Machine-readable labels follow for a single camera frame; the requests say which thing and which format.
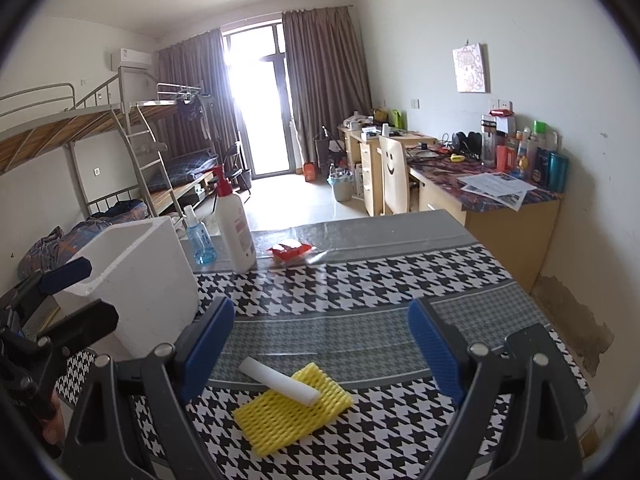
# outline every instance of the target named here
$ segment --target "water bottle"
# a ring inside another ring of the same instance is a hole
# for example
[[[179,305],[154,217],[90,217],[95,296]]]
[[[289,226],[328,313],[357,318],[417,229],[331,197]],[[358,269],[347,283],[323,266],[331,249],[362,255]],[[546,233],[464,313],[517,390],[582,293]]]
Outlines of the water bottle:
[[[187,216],[187,236],[191,242],[193,259],[199,265],[210,264],[218,257],[218,254],[211,243],[207,228],[202,222],[198,222],[192,206],[186,206],[184,213]]]

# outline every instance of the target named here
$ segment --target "wall picture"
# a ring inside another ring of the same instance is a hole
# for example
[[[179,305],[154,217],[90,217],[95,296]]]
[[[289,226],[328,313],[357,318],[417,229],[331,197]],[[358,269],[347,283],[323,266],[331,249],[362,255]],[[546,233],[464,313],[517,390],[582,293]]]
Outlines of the wall picture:
[[[465,45],[453,51],[458,92],[486,92],[484,62],[480,44]]]

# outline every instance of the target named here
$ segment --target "wooden desk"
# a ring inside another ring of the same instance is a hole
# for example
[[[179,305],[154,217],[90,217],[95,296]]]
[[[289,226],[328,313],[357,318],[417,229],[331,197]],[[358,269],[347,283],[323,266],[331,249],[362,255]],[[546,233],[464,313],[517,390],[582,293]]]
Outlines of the wooden desk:
[[[436,167],[410,167],[420,182],[420,211],[444,209],[460,222],[509,271],[518,284],[531,292],[545,259],[553,233],[560,196],[545,190],[527,193],[525,203],[514,211],[494,200],[460,191],[457,178],[478,170],[439,161]]]
[[[384,196],[382,184],[382,158],[378,152],[380,142],[377,137],[363,140],[361,130],[350,130],[344,126],[338,126],[344,134],[344,145],[347,151],[347,160],[351,171],[355,174],[356,164],[362,164],[362,181],[364,184],[364,204],[370,216],[383,213]],[[435,144],[434,137],[406,134],[394,137],[403,144],[415,146],[420,142]]]

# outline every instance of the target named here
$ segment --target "glass door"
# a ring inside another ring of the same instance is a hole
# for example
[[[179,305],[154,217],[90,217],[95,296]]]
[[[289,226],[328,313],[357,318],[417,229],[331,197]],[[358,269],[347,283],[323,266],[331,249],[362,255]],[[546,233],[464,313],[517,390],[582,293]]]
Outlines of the glass door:
[[[260,25],[225,39],[231,89],[244,119],[247,164],[256,178],[294,172],[282,24]]]

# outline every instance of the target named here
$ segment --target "wooden bed slats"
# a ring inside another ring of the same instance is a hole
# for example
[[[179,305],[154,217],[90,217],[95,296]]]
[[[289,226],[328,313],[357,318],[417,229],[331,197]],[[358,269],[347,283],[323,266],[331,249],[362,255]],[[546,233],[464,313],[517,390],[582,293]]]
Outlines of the wooden bed slats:
[[[214,178],[213,172],[209,171],[208,173],[201,175],[199,178],[197,178],[193,182],[189,182],[188,184],[183,184],[182,186],[174,186],[175,197],[180,198],[181,196],[186,194],[189,190],[193,189],[193,187],[196,184],[199,184],[203,181],[205,183],[210,182],[211,180],[213,180],[213,178]],[[151,200],[154,203],[154,207],[156,208],[156,211],[158,211],[158,214],[160,214],[162,211],[167,209],[173,203],[173,200],[171,198],[171,193],[169,193],[168,189],[154,191],[153,193],[151,193]]]
[[[175,113],[175,102],[162,104],[140,105],[148,121],[157,121]],[[119,121],[124,121],[124,114],[118,108],[114,110]],[[129,112],[132,125],[140,124],[140,117],[134,113],[135,107]],[[21,163],[31,160],[43,153],[50,152],[63,146],[67,142],[84,139],[91,134],[98,134],[115,130],[116,126],[110,115],[110,110],[91,111],[90,108],[77,110],[78,114],[57,119],[56,114],[50,116],[51,122],[40,124],[34,128],[25,123],[25,130],[7,139],[0,140],[0,173],[6,173]]]

